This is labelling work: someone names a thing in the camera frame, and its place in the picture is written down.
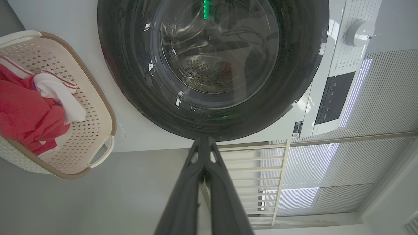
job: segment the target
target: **clothes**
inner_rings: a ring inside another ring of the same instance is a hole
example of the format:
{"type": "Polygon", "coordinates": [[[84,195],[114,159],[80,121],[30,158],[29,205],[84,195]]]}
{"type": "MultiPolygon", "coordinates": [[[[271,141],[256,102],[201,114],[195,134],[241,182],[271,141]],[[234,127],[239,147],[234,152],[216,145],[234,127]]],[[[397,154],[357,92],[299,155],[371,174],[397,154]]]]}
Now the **clothes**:
{"type": "Polygon", "coordinates": [[[33,77],[36,90],[44,98],[52,98],[60,102],[64,108],[64,125],[82,122],[86,118],[86,111],[77,99],[68,91],[64,83],[50,73],[41,73],[33,77]]]}
{"type": "Polygon", "coordinates": [[[0,57],[0,131],[20,141],[36,155],[58,148],[55,138],[65,134],[64,109],[43,98],[33,83],[35,75],[0,57]]]}
{"type": "MultiPolygon", "coordinates": [[[[15,82],[17,82],[19,84],[21,83],[19,81],[20,79],[25,79],[25,78],[28,78],[29,76],[35,75],[34,73],[26,70],[25,68],[23,68],[22,66],[20,66],[19,64],[15,63],[14,61],[12,61],[11,59],[9,59],[5,56],[0,56],[0,64],[4,65],[11,73],[14,74],[14,76],[19,78],[19,79],[15,80],[15,82]]],[[[57,77],[59,80],[62,81],[62,83],[65,85],[65,87],[68,89],[68,91],[71,94],[75,94],[77,92],[77,88],[78,88],[77,84],[75,84],[73,82],[70,82],[70,81],[67,81],[64,78],[58,76],[54,72],[52,72],[50,70],[47,70],[47,69],[42,69],[41,73],[42,74],[51,74],[51,75],[54,75],[55,77],[57,77]]]]}
{"type": "Polygon", "coordinates": [[[62,81],[62,83],[65,85],[65,87],[68,89],[68,91],[71,94],[75,94],[77,92],[77,88],[78,88],[78,85],[77,84],[65,80],[64,78],[58,76],[56,73],[52,72],[51,70],[42,69],[41,70],[41,73],[42,74],[51,74],[51,75],[54,75],[56,78],[58,78],[59,80],[62,81]]]}

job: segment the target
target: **washing machine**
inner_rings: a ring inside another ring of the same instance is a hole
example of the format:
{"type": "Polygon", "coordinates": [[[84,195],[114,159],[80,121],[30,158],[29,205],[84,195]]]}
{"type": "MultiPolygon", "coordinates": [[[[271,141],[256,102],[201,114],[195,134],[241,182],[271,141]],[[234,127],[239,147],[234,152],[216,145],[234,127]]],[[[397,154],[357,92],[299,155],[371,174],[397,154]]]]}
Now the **washing machine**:
{"type": "Polygon", "coordinates": [[[223,145],[338,128],[381,0],[10,4],[26,29],[76,50],[112,105],[114,151],[123,152],[187,148],[203,135],[223,145]]]}

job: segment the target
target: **red clothing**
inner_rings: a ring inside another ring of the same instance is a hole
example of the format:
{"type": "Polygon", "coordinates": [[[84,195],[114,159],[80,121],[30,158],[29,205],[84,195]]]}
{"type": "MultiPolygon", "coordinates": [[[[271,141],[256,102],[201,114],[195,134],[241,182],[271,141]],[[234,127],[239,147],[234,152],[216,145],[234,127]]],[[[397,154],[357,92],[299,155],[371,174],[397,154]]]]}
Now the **red clothing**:
{"type": "Polygon", "coordinates": [[[33,75],[21,79],[0,64],[0,131],[39,155],[55,148],[55,138],[70,125],[64,125],[63,108],[43,98],[32,80],[33,75]]]}

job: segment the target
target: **washing machine door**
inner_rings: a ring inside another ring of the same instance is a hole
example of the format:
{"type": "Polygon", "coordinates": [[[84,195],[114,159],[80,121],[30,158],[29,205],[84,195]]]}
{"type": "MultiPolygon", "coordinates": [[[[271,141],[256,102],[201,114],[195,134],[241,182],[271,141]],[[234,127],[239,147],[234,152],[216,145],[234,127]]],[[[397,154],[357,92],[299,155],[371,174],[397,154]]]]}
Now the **washing machine door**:
{"type": "Polygon", "coordinates": [[[327,0],[99,0],[104,56],[128,100],[189,139],[254,134],[321,62],[327,0]]]}

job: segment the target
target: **laundry basket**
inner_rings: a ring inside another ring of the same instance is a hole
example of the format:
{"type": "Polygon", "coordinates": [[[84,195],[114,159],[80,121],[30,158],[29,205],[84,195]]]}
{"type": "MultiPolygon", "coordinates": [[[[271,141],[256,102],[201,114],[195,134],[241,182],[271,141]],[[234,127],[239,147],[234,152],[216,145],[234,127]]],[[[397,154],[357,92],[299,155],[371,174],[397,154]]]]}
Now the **laundry basket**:
{"type": "Polygon", "coordinates": [[[74,50],[61,38],[45,32],[22,31],[0,38],[0,56],[7,56],[27,70],[52,70],[75,82],[74,94],[87,112],[84,122],[71,123],[69,131],[56,139],[60,150],[37,157],[19,142],[0,136],[0,156],[27,171],[79,178],[101,164],[112,152],[115,115],[100,87],[74,50]],[[106,141],[106,153],[92,163],[106,141]]]}

